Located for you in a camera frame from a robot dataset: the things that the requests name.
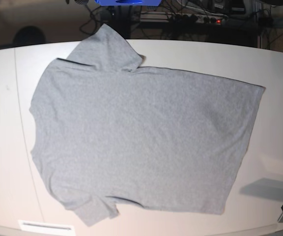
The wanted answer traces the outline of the grey T-shirt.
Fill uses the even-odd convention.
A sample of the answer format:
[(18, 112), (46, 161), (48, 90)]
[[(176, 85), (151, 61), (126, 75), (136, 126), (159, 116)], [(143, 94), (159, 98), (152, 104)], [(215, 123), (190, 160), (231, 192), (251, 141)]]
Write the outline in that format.
[(264, 87), (169, 68), (102, 25), (42, 74), (31, 152), (46, 189), (87, 226), (117, 204), (222, 214)]

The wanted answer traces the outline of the white power strip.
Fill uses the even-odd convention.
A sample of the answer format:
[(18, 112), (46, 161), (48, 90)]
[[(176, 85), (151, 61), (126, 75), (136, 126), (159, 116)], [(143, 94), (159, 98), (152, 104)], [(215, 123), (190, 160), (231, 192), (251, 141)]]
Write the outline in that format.
[(228, 19), (227, 16), (213, 16), (201, 14), (175, 14), (168, 17), (169, 22), (185, 22), (193, 24), (221, 25)]

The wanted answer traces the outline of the blue plastic box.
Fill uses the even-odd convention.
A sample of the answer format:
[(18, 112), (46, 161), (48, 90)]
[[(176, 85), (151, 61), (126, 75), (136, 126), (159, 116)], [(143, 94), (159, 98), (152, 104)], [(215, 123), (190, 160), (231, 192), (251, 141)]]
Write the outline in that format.
[(101, 6), (158, 6), (161, 0), (95, 0)]

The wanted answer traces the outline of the white label strip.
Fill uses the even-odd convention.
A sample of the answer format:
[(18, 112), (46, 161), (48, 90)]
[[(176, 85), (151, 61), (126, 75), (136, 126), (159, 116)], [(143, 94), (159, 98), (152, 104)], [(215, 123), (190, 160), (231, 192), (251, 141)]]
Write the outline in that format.
[(18, 220), (20, 229), (23, 231), (34, 232), (34, 233), (74, 233), (75, 229), (71, 225), (43, 223), (27, 220)]

